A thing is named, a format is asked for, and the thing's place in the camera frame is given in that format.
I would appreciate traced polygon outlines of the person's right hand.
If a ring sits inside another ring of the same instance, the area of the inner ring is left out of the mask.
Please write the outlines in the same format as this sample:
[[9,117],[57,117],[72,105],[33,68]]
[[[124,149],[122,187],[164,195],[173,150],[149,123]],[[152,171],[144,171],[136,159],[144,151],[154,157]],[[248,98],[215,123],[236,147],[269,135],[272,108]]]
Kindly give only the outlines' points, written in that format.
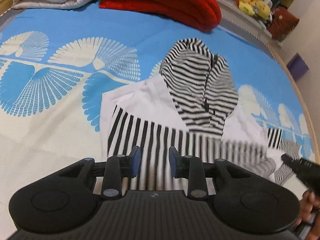
[[[295,226],[301,222],[307,222],[311,218],[311,211],[313,209],[319,209],[319,196],[315,195],[314,192],[306,190],[303,193],[302,199],[300,200],[300,213],[298,219],[295,222]],[[320,220],[319,212],[315,217],[315,222],[311,230],[305,239],[317,240],[320,237]]]

